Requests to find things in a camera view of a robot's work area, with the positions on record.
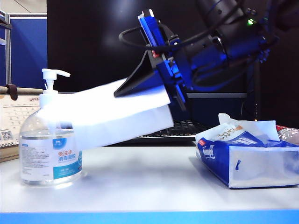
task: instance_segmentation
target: pump nozzle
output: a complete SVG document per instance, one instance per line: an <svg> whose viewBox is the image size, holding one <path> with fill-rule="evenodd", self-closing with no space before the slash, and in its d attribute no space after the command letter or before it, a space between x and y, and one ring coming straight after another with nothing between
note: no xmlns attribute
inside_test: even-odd
<svg viewBox="0 0 299 224"><path fill-rule="evenodd" d="M40 95L40 107L44 107L58 95L58 91L53 89L54 80L57 79L57 75L70 77L70 73L56 69L42 69L42 72L43 78L46 80L47 84L46 90Z"/></svg>
<svg viewBox="0 0 299 224"><path fill-rule="evenodd" d="M47 90L51 91L53 89L54 80L57 79L57 75L70 77L70 73L66 71L61 71L57 69L42 69L43 72L43 78L47 82Z"/></svg>

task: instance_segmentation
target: blue tissue box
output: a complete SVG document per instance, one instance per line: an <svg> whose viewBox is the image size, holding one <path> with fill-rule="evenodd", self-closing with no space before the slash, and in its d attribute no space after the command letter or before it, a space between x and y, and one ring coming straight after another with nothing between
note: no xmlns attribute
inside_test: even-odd
<svg viewBox="0 0 299 224"><path fill-rule="evenodd" d="M242 127L196 135L196 155L229 188L299 184L299 146L261 141Z"/></svg>

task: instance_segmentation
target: white tissue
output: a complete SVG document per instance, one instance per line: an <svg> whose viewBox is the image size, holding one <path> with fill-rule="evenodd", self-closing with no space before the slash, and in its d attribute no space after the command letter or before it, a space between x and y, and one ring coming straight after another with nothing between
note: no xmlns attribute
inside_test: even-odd
<svg viewBox="0 0 299 224"><path fill-rule="evenodd" d="M233 124L235 126L242 126L245 131L248 131L253 136L261 141L273 140L280 141L277 130L276 122L274 120L267 121L248 121L248 120L235 120L230 118L225 113L218 115L220 124Z"/></svg>
<svg viewBox="0 0 299 224"><path fill-rule="evenodd" d="M173 126L164 86L115 98L114 91L124 81L61 94L42 113L48 119L70 122L79 150L122 142Z"/></svg>

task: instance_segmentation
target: calendar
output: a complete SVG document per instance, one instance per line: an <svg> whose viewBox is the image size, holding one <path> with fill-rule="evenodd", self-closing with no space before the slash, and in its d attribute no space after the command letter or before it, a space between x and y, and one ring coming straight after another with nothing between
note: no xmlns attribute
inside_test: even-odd
<svg viewBox="0 0 299 224"><path fill-rule="evenodd" d="M39 97L19 95L13 101L0 95L0 148L19 144L20 128L28 116L39 110Z"/></svg>

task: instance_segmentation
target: clear plastic bottle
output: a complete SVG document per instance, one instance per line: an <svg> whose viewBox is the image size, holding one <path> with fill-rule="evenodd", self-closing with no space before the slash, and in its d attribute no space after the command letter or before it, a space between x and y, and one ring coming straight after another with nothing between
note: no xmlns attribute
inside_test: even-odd
<svg viewBox="0 0 299 224"><path fill-rule="evenodd" d="M283 127L278 131L279 139L289 143L299 145L299 129Z"/></svg>
<svg viewBox="0 0 299 224"><path fill-rule="evenodd" d="M58 96L58 92L53 90L56 75L69 74L47 69L43 72L48 86L40 95L41 109L25 120L19 138L21 179L33 185L70 182L82 171L82 152L76 149L72 126L49 119L43 113L43 107Z"/></svg>

